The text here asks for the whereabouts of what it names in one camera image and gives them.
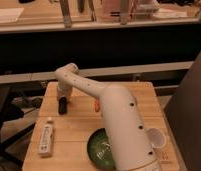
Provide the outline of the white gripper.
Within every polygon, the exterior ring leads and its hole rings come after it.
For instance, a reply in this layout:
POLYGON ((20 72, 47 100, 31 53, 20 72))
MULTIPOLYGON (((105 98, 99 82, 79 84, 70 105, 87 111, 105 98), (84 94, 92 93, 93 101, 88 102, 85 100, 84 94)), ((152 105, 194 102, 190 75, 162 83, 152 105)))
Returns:
POLYGON ((63 83, 61 81, 58 82, 58 85, 57 85, 58 100, 65 98, 67 101, 70 101, 72 92, 73 92, 73 87, 71 85, 67 83, 63 83))

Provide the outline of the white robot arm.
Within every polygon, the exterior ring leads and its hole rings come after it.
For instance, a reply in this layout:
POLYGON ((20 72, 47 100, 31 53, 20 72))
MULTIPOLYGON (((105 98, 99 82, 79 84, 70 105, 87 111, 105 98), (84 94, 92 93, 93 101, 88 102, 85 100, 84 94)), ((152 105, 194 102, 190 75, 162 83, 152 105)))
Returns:
POLYGON ((99 100, 117 171, 162 171, 129 89, 81 77, 74 63, 58 68, 55 78, 58 96, 70 97, 75 87, 99 100))

